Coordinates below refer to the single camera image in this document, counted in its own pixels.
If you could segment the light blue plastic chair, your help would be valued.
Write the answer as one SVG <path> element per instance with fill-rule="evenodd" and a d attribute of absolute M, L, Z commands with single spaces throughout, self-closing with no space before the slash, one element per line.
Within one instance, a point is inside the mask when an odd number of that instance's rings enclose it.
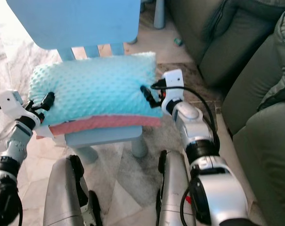
<path fill-rule="evenodd" d="M 135 41 L 141 0 L 6 0 L 31 39 L 45 50 L 56 49 L 61 60 L 75 60 L 73 47 L 84 47 L 88 58 L 99 57 L 98 45 L 110 44 L 113 55 L 124 55 L 123 44 Z M 141 126 L 99 128 L 63 134 L 59 144 L 73 149 L 131 142 L 131 153 L 148 153 Z"/>

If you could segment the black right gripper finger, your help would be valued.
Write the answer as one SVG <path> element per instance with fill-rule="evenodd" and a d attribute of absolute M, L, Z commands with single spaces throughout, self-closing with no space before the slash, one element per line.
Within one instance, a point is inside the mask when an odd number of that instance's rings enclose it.
<path fill-rule="evenodd" d="M 140 86 L 140 91 L 143 93 L 144 98 L 147 100 L 150 106 L 158 106 L 158 102 L 153 97 L 151 89 L 147 88 L 146 86 Z"/>

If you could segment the turquoise dotted pillow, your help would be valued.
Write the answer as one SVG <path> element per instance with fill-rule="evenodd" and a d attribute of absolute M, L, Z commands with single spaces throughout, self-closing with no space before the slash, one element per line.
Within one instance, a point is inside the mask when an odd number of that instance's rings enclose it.
<path fill-rule="evenodd" d="M 152 108 L 140 90 L 155 82 L 155 70 L 155 52 L 37 66 L 28 98 L 39 103 L 48 93 L 55 95 L 38 138 L 87 129 L 159 127 L 163 112 Z"/>

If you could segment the light blue furniture leg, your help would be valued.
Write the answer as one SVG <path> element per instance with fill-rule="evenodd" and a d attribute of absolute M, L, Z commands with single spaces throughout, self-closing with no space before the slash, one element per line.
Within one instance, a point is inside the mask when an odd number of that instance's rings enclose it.
<path fill-rule="evenodd" d="M 158 30 L 165 27 L 165 0 L 155 0 L 154 27 Z"/>

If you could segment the silver left robot leg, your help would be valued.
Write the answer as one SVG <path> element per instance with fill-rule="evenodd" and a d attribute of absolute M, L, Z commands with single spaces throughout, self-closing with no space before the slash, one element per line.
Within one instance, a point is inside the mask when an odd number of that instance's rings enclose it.
<path fill-rule="evenodd" d="M 89 190 L 77 155 L 54 163 L 46 189 L 43 226 L 103 226 L 97 194 Z"/>

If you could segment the silver robot leg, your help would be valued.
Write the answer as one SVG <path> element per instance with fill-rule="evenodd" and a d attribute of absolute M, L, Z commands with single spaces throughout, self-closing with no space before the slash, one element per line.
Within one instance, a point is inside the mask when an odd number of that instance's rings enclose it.
<path fill-rule="evenodd" d="M 54 163 L 46 189 L 43 226 L 103 226 L 97 194 L 89 190 L 77 155 Z"/>
<path fill-rule="evenodd" d="M 156 196 L 156 226 L 182 226 L 180 202 L 189 183 L 185 158 L 178 151 L 161 151 L 159 172 L 163 183 Z"/>

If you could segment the silver right robot leg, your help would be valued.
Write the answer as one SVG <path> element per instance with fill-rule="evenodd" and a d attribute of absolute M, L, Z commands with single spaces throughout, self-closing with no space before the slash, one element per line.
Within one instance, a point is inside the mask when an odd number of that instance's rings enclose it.
<path fill-rule="evenodd" d="M 182 226 L 180 202 L 189 183 L 185 158 L 178 151 L 161 151 L 159 172 L 163 183 L 156 196 L 156 226 Z"/>

